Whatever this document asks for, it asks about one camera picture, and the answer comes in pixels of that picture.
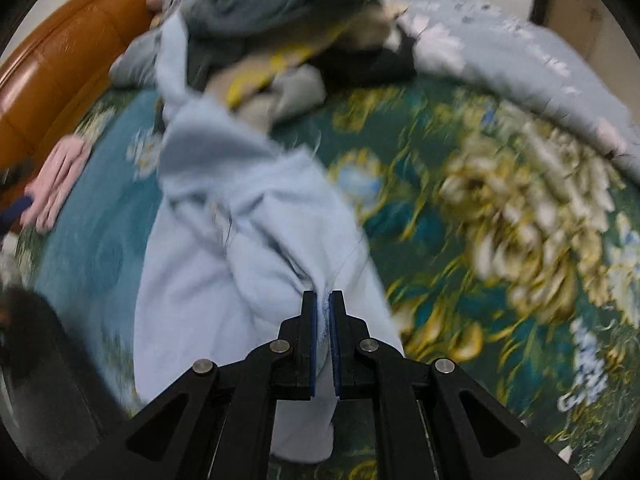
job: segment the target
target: bed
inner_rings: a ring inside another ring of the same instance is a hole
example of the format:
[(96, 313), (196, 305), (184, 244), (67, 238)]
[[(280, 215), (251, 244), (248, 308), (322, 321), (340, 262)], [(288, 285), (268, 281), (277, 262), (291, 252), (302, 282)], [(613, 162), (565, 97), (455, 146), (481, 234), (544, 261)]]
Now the bed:
[[(141, 15), (130, 37), (145, 26)], [(100, 59), (113, 60), (124, 46), (123, 40)], [(23, 63), (16, 59), (14, 73)], [(161, 201), (154, 177), (158, 94), (106, 89), (108, 63), (100, 66), (94, 85), (77, 86), (73, 98), (92, 104), (56, 112), (64, 126), (41, 119), (41, 139), (7, 133), (14, 155), (36, 158), (64, 131), (99, 138), (56, 228), (47, 236), (22, 232), (17, 254), (26, 284), (49, 300), (67, 335), (133, 415), (144, 405), (134, 387), (134, 308)], [(522, 133), (529, 123), (536, 127), (533, 144)], [(407, 354), (459, 362), (584, 480), (598, 478), (640, 411), (638, 188), (564, 128), (453, 78), (423, 75), (408, 84), (336, 92), (272, 136), (283, 149), (316, 150), (353, 202)], [(570, 176), (550, 183), (536, 142), (561, 153)], [(488, 155), (498, 161), (490, 168), (482, 166)], [(554, 214), (564, 238), (556, 226), (523, 250), (520, 237), (530, 232), (492, 224), (510, 207), (525, 216), (548, 210), (545, 197), (566, 192), (574, 178), (580, 193), (599, 204), (605, 226), (578, 224), (561, 208)], [(504, 200), (487, 191), (500, 186)], [(518, 272), (496, 270), (497, 255)], [(542, 261), (554, 272), (543, 276)], [(538, 296), (534, 306), (523, 300)], [(317, 466), (272, 460), (270, 478), (372, 478), (369, 407), (339, 404), (334, 420), (330, 460)]]

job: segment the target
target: triangular cutout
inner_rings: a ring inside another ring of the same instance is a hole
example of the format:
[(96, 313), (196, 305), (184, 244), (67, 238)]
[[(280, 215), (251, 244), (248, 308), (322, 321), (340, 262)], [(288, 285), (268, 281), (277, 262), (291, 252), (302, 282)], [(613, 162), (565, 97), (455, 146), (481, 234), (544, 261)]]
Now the triangular cutout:
[(172, 399), (154, 418), (127, 440), (127, 449), (143, 457), (160, 462), (166, 453), (189, 396), (180, 394)]
[(505, 428), (471, 392), (461, 392), (460, 401), (485, 457), (493, 458), (520, 445), (519, 437)]

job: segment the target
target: pink cloth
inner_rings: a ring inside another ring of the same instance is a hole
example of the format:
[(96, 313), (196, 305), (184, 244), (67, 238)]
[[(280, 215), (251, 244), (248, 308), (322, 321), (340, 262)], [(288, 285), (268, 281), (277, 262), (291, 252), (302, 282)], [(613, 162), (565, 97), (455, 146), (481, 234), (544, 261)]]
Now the pink cloth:
[(24, 188), (33, 205), (20, 218), (23, 227), (35, 224), (40, 233), (53, 229), (90, 155), (91, 145), (80, 137), (66, 136), (58, 141), (36, 179)]

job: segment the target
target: teal fabric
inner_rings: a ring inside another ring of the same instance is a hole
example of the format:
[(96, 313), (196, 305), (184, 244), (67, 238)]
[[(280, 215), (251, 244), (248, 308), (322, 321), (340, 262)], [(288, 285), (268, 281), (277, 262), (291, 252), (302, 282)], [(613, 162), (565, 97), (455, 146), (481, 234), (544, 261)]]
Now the teal fabric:
[[(89, 114), (115, 110), (54, 231), (22, 235), (20, 264), (135, 413), (132, 322), (159, 137), (153, 91), (116, 95)], [(407, 354), (460, 362), (597, 478), (638, 420), (640, 192), (564, 131), (436, 78), (334, 96), (273, 135), (316, 150), (353, 202)], [(330, 460), (273, 460), (270, 478), (373, 478), (370, 406), (340, 403), (334, 421)]]

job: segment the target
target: orange leather headboard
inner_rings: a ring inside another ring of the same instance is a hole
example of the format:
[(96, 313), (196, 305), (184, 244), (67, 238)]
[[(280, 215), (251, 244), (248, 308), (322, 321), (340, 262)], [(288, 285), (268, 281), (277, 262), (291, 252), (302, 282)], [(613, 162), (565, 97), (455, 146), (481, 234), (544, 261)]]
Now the orange leather headboard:
[(70, 0), (25, 38), (0, 68), (0, 168), (25, 156), (39, 167), (151, 18), (145, 0)]

